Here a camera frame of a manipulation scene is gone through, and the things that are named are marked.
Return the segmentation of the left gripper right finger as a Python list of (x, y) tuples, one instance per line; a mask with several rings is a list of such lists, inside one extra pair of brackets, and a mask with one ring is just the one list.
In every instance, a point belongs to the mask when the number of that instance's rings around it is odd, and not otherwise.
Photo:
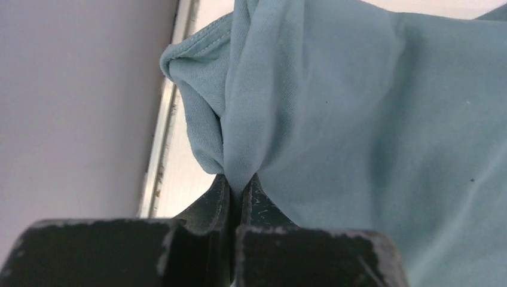
[(408, 285), (401, 254), (386, 235), (299, 227), (264, 194), (257, 176), (242, 196), (236, 286)]

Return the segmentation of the grey-blue t shirt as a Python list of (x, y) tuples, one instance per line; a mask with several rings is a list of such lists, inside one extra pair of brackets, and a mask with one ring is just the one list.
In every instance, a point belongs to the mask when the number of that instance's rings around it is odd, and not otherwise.
[(413, 286), (506, 285), (506, 7), (236, 1), (166, 48), (192, 152), (239, 202), (389, 235)]

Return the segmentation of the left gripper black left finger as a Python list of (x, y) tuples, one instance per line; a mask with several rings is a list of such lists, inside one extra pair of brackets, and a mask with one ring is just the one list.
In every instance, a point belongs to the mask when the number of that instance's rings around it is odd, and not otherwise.
[(33, 223), (1, 269), (2, 286), (229, 286), (230, 188), (217, 176), (174, 218)]

